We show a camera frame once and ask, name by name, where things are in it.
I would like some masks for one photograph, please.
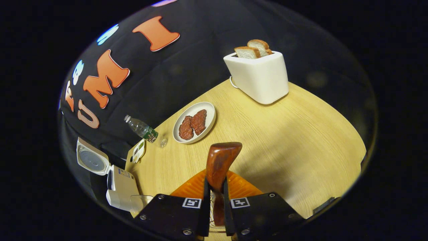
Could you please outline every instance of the white toaster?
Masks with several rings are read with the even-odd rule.
[[[236,53],[225,56],[231,74],[230,82],[260,104],[271,104],[288,93],[288,77],[281,53],[258,59],[239,58]]]

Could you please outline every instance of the plate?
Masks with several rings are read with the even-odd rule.
[[[196,113],[198,113],[198,111],[203,110],[203,109],[207,110],[207,118],[205,119],[205,126],[206,126],[205,130],[202,131],[202,133],[199,136],[195,133],[195,130],[193,130],[192,139],[184,140],[183,138],[181,138],[178,135],[178,129],[180,128],[180,125],[182,124],[184,118],[187,115],[194,116],[194,115],[196,115]],[[183,144],[190,144],[190,143],[197,142],[198,140],[204,138],[204,136],[206,136],[208,134],[208,132],[210,132],[211,128],[214,125],[215,118],[216,118],[215,108],[214,108],[214,105],[211,104],[210,102],[199,102],[199,103],[192,105],[187,110],[185,110],[180,115],[180,117],[177,119],[177,121],[175,122],[174,129],[172,130],[172,134],[174,136],[174,139],[177,142],[180,142]]]

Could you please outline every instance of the steak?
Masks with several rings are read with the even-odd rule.
[[[190,140],[193,137],[193,129],[190,126],[192,117],[187,115],[178,129],[178,135],[184,140]]]
[[[198,111],[196,115],[190,120],[190,126],[195,130],[199,136],[205,130],[205,119],[207,118],[207,110],[203,109]]]

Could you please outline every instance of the toast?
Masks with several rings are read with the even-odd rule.
[[[257,48],[259,50],[261,57],[268,56],[268,55],[272,54],[272,51],[269,49],[268,43],[266,43],[263,40],[253,39],[253,40],[248,41],[247,45],[248,45],[248,47]]]
[[[236,47],[234,50],[239,58],[257,59],[261,57],[260,51],[258,48],[245,46],[245,47]]]

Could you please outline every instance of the bottle cap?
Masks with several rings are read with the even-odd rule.
[[[128,123],[128,121],[131,119],[131,116],[129,116],[128,114],[125,116],[125,122]]]

